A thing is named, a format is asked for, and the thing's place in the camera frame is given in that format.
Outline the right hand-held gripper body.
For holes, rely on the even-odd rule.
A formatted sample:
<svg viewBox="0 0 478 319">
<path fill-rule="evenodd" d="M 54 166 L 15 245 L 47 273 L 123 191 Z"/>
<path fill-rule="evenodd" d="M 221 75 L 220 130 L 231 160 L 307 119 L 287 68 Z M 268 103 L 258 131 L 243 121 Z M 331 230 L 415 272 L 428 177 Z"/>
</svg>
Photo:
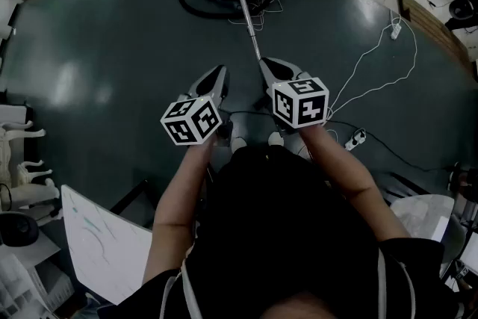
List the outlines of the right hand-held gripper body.
<svg viewBox="0 0 478 319">
<path fill-rule="evenodd" d="M 326 121 L 329 90 L 318 77 L 275 82 L 271 99 L 273 116 L 293 129 Z"/>
</svg>

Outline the person's body in black clothing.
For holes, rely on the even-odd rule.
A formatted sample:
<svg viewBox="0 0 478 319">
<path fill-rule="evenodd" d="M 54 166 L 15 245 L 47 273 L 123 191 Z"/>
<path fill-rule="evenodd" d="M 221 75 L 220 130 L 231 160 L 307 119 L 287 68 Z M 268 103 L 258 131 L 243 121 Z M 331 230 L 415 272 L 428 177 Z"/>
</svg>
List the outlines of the person's body in black clothing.
<svg viewBox="0 0 478 319">
<path fill-rule="evenodd" d="M 436 241 L 378 242 L 317 168 L 283 147 L 239 149 L 214 179 L 185 267 L 202 319 L 259 319 L 301 293 L 337 319 L 378 319 L 378 259 L 386 319 L 454 319 Z"/>
</svg>

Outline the person's left forearm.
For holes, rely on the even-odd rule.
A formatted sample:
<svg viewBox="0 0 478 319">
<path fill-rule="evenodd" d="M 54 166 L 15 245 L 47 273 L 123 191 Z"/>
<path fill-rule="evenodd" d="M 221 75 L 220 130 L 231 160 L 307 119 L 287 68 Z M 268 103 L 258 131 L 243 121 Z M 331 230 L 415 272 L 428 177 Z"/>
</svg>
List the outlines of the person's left forearm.
<svg viewBox="0 0 478 319">
<path fill-rule="evenodd" d="M 164 271 L 179 268 L 192 246 L 196 202 L 215 141 L 216 135 L 213 134 L 204 143 L 187 149 L 176 174 L 159 200 L 143 275 L 144 283 Z"/>
</svg>

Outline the silver vacuum wand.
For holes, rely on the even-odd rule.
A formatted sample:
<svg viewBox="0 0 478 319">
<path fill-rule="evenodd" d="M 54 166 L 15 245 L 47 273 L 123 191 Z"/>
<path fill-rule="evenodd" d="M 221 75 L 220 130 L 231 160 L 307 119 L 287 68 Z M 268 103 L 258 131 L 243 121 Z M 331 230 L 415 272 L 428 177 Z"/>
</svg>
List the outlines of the silver vacuum wand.
<svg viewBox="0 0 478 319">
<path fill-rule="evenodd" d="M 254 25 L 252 24 L 252 19 L 251 19 L 250 13 L 249 13 L 249 7 L 247 5 L 246 0 L 240 0 L 240 5 L 241 5 L 242 11 L 243 11 L 244 19 L 246 21 L 246 26 L 247 26 L 247 29 L 248 29 L 248 32 L 249 32 L 249 37 L 252 41 L 252 45 L 253 45 L 253 48 L 254 48 L 254 51 L 255 51 L 256 59 L 257 59 L 257 61 L 260 61 L 261 60 L 261 52 L 260 52 L 260 49 L 259 49 L 259 46 L 258 46 L 258 41 L 256 39 Z"/>
</svg>

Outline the white whiteboard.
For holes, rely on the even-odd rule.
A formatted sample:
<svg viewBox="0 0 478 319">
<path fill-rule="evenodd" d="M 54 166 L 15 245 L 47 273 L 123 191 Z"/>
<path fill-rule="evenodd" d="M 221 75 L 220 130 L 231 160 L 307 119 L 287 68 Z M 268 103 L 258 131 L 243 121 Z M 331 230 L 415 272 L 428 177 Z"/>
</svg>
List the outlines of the white whiteboard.
<svg viewBox="0 0 478 319">
<path fill-rule="evenodd" d="M 143 282 L 152 242 L 138 226 L 74 191 L 60 188 L 63 222 L 76 279 L 115 305 Z"/>
</svg>

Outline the black metal frame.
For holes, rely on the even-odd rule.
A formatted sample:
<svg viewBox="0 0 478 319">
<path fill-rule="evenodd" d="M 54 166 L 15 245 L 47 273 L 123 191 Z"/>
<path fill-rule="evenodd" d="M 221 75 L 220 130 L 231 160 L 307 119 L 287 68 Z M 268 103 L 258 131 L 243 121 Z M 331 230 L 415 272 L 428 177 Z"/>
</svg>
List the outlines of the black metal frame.
<svg viewBox="0 0 478 319">
<path fill-rule="evenodd" d="M 407 178 L 395 173 L 395 172 L 389 172 L 388 175 L 392 176 L 395 178 L 399 183 L 407 187 L 409 190 L 413 192 L 413 194 L 410 194 L 410 196 L 415 196 L 415 195 L 431 195 L 429 191 L 426 191 L 419 185 L 416 185 L 414 182 L 408 180 Z"/>
</svg>

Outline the brown wooden board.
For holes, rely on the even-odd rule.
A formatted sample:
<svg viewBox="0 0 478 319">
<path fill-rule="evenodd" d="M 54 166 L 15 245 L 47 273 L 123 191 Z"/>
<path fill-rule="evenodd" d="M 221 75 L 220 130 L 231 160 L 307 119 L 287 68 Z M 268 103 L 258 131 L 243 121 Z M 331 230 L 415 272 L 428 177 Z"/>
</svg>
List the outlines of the brown wooden board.
<svg viewBox="0 0 478 319">
<path fill-rule="evenodd" d="M 402 18 L 419 28 L 435 41 L 449 56 L 455 58 L 478 83 L 476 64 L 470 59 L 468 50 L 459 38 L 428 10 L 415 0 L 397 0 Z"/>
</svg>

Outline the person's right forearm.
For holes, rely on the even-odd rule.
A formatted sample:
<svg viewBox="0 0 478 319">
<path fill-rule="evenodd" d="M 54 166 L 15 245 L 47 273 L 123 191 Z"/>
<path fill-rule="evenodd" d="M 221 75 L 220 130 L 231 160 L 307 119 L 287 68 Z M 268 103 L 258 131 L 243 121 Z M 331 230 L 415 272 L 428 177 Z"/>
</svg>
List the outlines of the person's right forearm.
<svg viewBox="0 0 478 319">
<path fill-rule="evenodd" d="M 368 169 L 340 146 L 321 125 L 299 134 L 315 162 L 362 216 L 378 241 L 407 238 L 409 233 L 388 207 Z"/>
</svg>

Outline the black round stool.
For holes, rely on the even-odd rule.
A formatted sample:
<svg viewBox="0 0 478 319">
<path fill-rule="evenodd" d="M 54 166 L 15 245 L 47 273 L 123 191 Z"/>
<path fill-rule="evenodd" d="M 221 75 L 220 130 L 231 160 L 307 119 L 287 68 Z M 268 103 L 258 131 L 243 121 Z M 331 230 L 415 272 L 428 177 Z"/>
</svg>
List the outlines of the black round stool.
<svg viewBox="0 0 478 319">
<path fill-rule="evenodd" d="M 478 26 L 478 0 L 453 0 L 448 10 L 451 18 L 444 24 L 448 30 Z"/>
</svg>

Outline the white plastic frame parts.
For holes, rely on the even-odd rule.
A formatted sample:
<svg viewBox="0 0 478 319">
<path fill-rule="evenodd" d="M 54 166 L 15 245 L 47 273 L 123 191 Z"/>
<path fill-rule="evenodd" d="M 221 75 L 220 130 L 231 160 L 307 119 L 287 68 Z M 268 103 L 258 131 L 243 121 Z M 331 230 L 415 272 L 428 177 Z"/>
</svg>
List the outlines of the white plastic frame parts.
<svg viewBox="0 0 478 319">
<path fill-rule="evenodd" d="M 41 138 L 46 131 L 29 131 L 32 121 L 27 123 L 0 123 L 0 211 L 16 211 L 20 208 L 36 206 L 41 202 L 58 199 L 60 191 L 55 183 L 47 178 L 43 184 L 33 183 L 38 177 L 49 176 L 52 170 L 30 172 L 29 167 L 41 167 L 44 161 L 23 161 L 16 165 L 16 177 L 10 173 L 12 149 L 10 142 L 15 140 Z"/>
</svg>

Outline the black round device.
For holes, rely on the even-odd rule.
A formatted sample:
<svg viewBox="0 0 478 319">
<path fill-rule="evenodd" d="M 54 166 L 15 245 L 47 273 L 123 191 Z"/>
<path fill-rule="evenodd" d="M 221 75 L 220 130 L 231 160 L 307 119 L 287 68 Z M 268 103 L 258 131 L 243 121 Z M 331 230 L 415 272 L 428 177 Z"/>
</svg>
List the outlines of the black round device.
<svg viewBox="0 0 478 319">
<path fill-rule="evenodd" d="M 18 211 L 0 212 L 0 245 L 26 247 L 40 235 L 37 222 Z"/>
</svg>

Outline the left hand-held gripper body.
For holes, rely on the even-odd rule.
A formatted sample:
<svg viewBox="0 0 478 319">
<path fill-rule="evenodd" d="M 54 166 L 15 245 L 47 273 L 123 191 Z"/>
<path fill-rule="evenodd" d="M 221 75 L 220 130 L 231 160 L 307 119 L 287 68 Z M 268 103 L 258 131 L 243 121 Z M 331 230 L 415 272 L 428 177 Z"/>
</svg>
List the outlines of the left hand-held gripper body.
<svg viewBox="0 0 478 319">
<path fill-rule="evenodd" d="M 227 92 L 212 91 L 183 93 L 172 102 L 163 116 L 161 125 L 176 146 L 196 146 L 204 143 L 213 133 L 218 143 L 229 142 L 229 121 L 222 118 L 219 107 Z"/>
</svg>

